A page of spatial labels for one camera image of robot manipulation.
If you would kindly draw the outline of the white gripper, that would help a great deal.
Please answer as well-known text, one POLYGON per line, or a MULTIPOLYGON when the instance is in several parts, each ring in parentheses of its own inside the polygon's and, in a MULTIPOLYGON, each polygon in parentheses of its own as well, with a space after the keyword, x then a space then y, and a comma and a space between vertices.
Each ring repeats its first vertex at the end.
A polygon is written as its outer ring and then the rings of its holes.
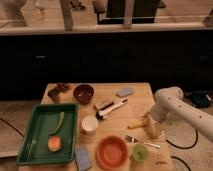
POLYGON ((144 130, 150 139, 157 139, 162 132, 161 124, 159 122, 163 122, 166 119, 168 110, 159 104, 154 104, 150 109, 150 113, 152 117, 149 115, 145 116, 147 124, 144 127, 144 130))

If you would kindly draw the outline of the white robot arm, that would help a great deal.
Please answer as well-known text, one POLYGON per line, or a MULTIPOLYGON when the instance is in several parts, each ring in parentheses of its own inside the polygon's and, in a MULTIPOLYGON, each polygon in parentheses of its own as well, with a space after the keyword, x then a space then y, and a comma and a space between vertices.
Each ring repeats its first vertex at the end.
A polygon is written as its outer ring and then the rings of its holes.
POLYGON ((148 117, 148 134, 158 138, 164 129, 167 114, 183 118, 204 137, 213 143, 213 116, 183 101, 183 91, 179 87, 162 88, 154 94, 155 103, 145 113, 148 117))

